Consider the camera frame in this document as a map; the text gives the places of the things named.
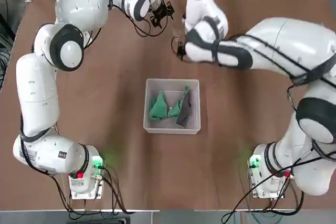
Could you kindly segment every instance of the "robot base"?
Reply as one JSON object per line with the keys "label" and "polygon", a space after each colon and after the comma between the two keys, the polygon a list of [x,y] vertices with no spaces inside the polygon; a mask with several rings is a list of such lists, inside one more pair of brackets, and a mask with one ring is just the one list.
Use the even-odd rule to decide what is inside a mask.
{"label": "robot base", "polygon": [[71,196],[72,199],[101,199],[103,170],[97,167],[103,166],[103,160],[96,148],[91,145],[86,147],[89,151],[89,165],[82,178],[73,179],[68,176]]}
{"label": "robot base", "polygon": [[[251,188],[271,175],[265,164],[265,148],[265,144],[258,145],[248,160],[248,178]],[[253,198],[277,199],[285,180],[285,177],[273,176],[252,191]]]}

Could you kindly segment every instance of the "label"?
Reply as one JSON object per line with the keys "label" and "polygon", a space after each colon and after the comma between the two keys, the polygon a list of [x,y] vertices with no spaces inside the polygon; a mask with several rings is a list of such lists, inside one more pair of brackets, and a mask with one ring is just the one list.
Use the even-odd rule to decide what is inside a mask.
{"label": "label", "polygon": [[67,153],[66,153],[66,152],[59,152],[59,153],[58,153],[58,157],[59,157],[59,158],[64,158],[64,159],[65,159],[65,158],[67,157]]}
{"label": "label", "polygon": [[[22,150],[20,150],[19,152],[20,152],[20,157],[22,157],[24,159]],[[36,152],[32,151],[32,150],[27,150],[26,153],[27,153],[27,156],[28,156],[30,162],[32,164],[36,164],[36,161],[35,161],[36,160]]]}
{"label": "label", "polygon": [[71,186],[83,186],[84,179],[71,179]]}

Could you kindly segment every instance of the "power cable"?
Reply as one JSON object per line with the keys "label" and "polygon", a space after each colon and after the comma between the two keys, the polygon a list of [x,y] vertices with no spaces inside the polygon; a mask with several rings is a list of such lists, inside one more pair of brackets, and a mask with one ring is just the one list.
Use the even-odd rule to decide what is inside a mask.
{"label": "power cable", "polygon": [[[327,154],[326,156],[327,157],[330,157],[330,156],[332,156],[332,155],[335,155],[336,154],[336,151],[334,151],[334,152],[330,152],[329,154]],[[299,158],[293,165],[290,165],[290,166],[287,166],[287,167],[285,167],[285,168],[283,168],[283,169],[280,169],[280,170],[278,170],[276,173],[273,173],[273,174],[271,174],[270,176],[268,176],[267,178],[265,178],[265,179],[263,179],[261,182],[259,182],[257,185],[255,185],[252,189],[250,189],[240,200],[239,200],[239,202],[236,204],[236,206],[235,206],[235,208],[231,211],[231,212],[229,212],[229,213],[227,213],[227,214],[225,214],[225,215],[223,215],[222,216],[222,223],[227,223],[228,221],[229,221],[229,219],[231,218],[231,216],[233,215],[233,213],[234,212],[236,212],[236,209],[238,208],[238,206],[240,205],[240,203],[242,203],[242,201],[254,190],[254,189],[256,189],[259,185],[261,185],[262,183],[264,183],[265,181],[267,181],[267,180],[269,180],[270,178],[272,178],[273,176],[275,176],[275,175],[277,175],[277,174],[279,174],[279,173],[281,173],[281,172],[283,172],[283,171],[285,171],[285,170],[288,170],[288,169],[293,169],[294,167],[297,167],[297,166],[301,166],[301,165],[305,165],[305,164],[309,164],[309,163],[312,163],[312,162],[315,162],[315,161],[318,161],[318,160],[321,160],[322,159],[322,157],[317,157],[317,158],[313,158],[313,159],[311,159],[311,160],[308,160],[308,161],[304,161],[304,162],[301,162],[301,163],[299,163],[300,161],[301,161],[301,158]],[[301,207],[302,207],[302,205],[303,205],[303,200],[304,200],[304,197],[305,197],[305,193],[302,191],[301,192],[301,199],[300,199],[300,203],[299,203],[299,206],[297,207],[297,209],[295,210],[295,211],[293,211],[293,212],[279,212],[279,211],[275,211],[275,210],[272,210],[272,211],[270,211],[270,212],[272,212],[272,213],[274,213],[274,214],[279,214],[279,215],[285,215],[285,216],[291,216],[291,215],[295,215],[295,214],[297,214],[299,211],[300,211],[300,209],[301,209]]]}
{"label": "power cable", "polygon": [[99,28],[97,34],[96,34],[95,37],[92,39],[91,43],[89,43],[90,39],[88,40],[88,42],[87,42],[87,44],[85,45],[84,49],[87,49],[88,47],[90,47],[90,46],[93,44],[93,42],[94,42],[94,41],[97,39],[97,37],[99,36],[100,31],[101,31],[101,28]]}

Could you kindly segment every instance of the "black band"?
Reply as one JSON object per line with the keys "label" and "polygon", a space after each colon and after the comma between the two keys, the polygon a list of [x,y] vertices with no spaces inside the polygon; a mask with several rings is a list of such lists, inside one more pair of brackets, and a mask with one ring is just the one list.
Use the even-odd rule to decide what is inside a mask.
{"label": "black band", "polygon": [[138,0],[134,6],[133,16],[136,21],[142,21],[144,17],[141,16],[141,8],[143,4],[149,1],[149,4],[151,4],[151,0]]}
{"label": "black band", "polygon": [[321,148],[319,147],[319,145],[317,144],[317,142],[312,139],[311,140],[311,145],[312,145],[312,149],[314,151],[316,151],[323,159],[325,160],[328,160],[328,161],[331,161],[331,162],[336,162],[336,158],[333,158],[333,157],[328,157],[324,152],[323,150],[321,150]]}
{"label": "black band", "polygon": [[272,166],[272,163],[271,161],[269,160],[269,148],[270,146],[273,144],[273,143],[270,143],[270,144],[267,144],[266,145],[266,148],[265,148],[265,152],[264,152],[264,160],[265,160],[265,165],[268,169],[268,171],[272,174],[274,174],[274,176],[278,177],[278,178],[281,178],[281,177],[284,177],[284,174],[283,172],[278,172],[277,169],[275,169],[273,166]]}
{"label": "black band", "polygon": [[303,98],[297,107],[296,120],[300,125],[300,120],[310,119],[325,127],[333,136],[336,143],[336,105],[326,100],[306,97]]}
{"label": "black band", "polygon": [[85,145],[83,145],[83,144],[80,144],[80,145],[84,148],[84,152],[85,152],[84,163],[78,171],[69,174],[69,176],[73,179],[76,179],[77,175],[79,173],[85,173],[85,171],[86,171],[86,169],[88,168],[88,165],[89,165],[89,159],[90,159],[89,150]]}
{"label": "black band", "polygon": [[212,44],[207,43],[200,37],[200,35],[194,28],[191,29],[186,34],[185,45],[188,42],[204,50],[215,52],[215,53],[212,53],[213,57],[216,57],[218,52],[221,52],[221,53],[236,57],[238,59],[238,65],[236,66],[229,66],[229,65],[220,65],[220,66],[225,66],[227,68],[234,68],[234,69],[239,69],[239,70],[248,70],[252,67],[253,60],[248,50],[241,48],[241,47],[219,45],[218,41],[214,41]]}
{"label": "black band", "polygon": [[125,12],[125,0],[121,0],[121,9],[124,13],[126,13]]}
{"label": "black band", "polygon": [[26,143],[35,142],[36,140],[39,140],[41,137],[43,137],[49,131],[49,129],[50,128],[45,129],[35,136],[26,136],[25,133],[23,132],[23,117],[22,114],[20,115],[20,138],[23,142]]}
{"label": "black band", "polygon": [[274,145],[273,145],[273,150],[272,150],[272,155],[273,155],[273,159],[274,159],[274,162],[275,164],[278,166],[279,169],[283,169],[283,167],[280,165],[280,163],[278,162],[278,159],[277,159],[277,155],[275,153],[275,148],[277,147],[277,143],[278,142],[275,142]]}
{"label": "black band", "polygon": [[216,36],[216,39],[220,39],[220,35],[219,35],[219,31],[218,31],[218,28],[217,28],[217,24],[216,22],[214,21],[213,18],[209,17],[209,16],[205,16],[203,18],[204,21],[206,21],[212,28],[212,30],[214,31],[215,33],[215,36]]}
{"label": "black band", "polygon": [[[61,58],[62,46],[69,41],[74,41],[81,49],[81,60],[79,64],[73,68],[64,65]],[[53,64],[57,68],[67,72],[75,71],[82,65],[84,59],[84,36],[82,32],[74,25],[65,24],[52,38],[49,53]]]}
{"label": "black band", "polygon": [[221,41],[220,39],[215,39],[215,41],[212,43],[213,46],[211,49],[211,54],[212,54],[212,61],[221,67],[222,64],[220,64],[218,60],[218,45],[220,41]]}
{"label": "black band", "polygon": [[295,86],[305,85],[317,79],[323,77],[324,74],[328,73],[336,64],[336,54],[334,54],[330,59],[326,60],[324,63],[318,65],[317,67],[309,70],[308,72],[301,74],[297,77],[291,78],[291,81]]}

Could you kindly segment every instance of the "connector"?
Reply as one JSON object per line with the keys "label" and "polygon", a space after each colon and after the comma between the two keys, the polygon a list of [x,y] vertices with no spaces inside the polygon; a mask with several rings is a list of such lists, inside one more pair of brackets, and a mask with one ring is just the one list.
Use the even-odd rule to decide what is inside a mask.
{"label": "connector", "polygon": [[98,181],[101,181],[103,179],[103,177],[98,174],[91,174],[91,178]]}

